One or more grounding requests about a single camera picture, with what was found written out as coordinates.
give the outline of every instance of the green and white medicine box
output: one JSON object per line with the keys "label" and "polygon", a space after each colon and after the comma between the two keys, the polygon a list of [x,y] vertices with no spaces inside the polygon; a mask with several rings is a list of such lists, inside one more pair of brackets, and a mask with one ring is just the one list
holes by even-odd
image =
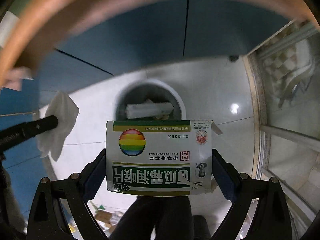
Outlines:
{"label": "green and white medicine box", "polygon": [[108,190],[146,196],[210,191],[212,123],[108,121]]}

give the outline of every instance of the white tile floor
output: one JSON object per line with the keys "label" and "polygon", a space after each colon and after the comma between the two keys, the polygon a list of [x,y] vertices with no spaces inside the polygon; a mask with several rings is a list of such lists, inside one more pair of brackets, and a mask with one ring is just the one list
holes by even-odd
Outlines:
{"label": "white tile floor", "polygon": [[268,169],[298,190],[308,180],[317,154],[302,145],[272,136]]}
{"label": "white tile floor", "polygon": [[307,181],[299,190],[298,193],[314,208],[316,212],[320,210],[320,188],[315,187],[313,183]]}
{"label": "white tile floor", "polygon": [[[213,119],[223,135],[213,135],[215,147],[239,172],[251,174],[254,150],[253,110],[247,75],[242,59],[227,57],[181,62],[121,75],[73,93],[80,109],[76,125],[65,141],[60,159],[52,166],[58,179],[81,171],[105,147],[106,122],[112,120],[119,92],[132,82],[159,79],[181,96],[187,119]],[[237,114],[230,106],[238,104]],[[93,202],[124,212],[135,200],[133,195],[108,192],[105,181]],[[190,196],[193,214],[206,217],[211,233],[217,229],[231,203],[219,188],[213,193]]]}

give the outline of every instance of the red seal logo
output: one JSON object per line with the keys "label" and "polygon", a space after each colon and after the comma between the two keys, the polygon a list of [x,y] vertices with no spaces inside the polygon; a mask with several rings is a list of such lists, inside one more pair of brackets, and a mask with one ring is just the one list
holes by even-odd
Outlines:
{"label": "red seal logo", "polygon": [[207,141],[207,133],[203,130],[200,130],[196,134],[198,144],[205,144]]}

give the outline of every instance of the white tissue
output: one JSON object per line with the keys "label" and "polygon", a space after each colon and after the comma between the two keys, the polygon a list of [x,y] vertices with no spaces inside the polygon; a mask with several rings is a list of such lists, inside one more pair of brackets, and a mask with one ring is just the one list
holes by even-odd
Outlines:
{"label": "white tissue", "polygon": [[51,152],[51,157],[55,162],[59,159],[64,141],[73,129],[78,114],[79,108],[68,94],[57,92],[44,117],[54,115],[58,119],[58,126],[37,135],[38,149],[42,152],[41,158],[46,157]]}

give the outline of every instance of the person's leg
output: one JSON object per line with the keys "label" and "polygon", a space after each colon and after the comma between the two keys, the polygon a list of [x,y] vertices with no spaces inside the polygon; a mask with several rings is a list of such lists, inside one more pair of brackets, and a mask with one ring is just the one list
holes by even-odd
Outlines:
{"label": "person's leg", "polygon": [[150,240],[152,230],[162,216],[163,197],[138,196],[120,219],[110,240]]}
{"label": "person's leg", "polygon": [[156,224],[155,240],[193,240],[193,220],[187,196],[166,197],[163,215]]}

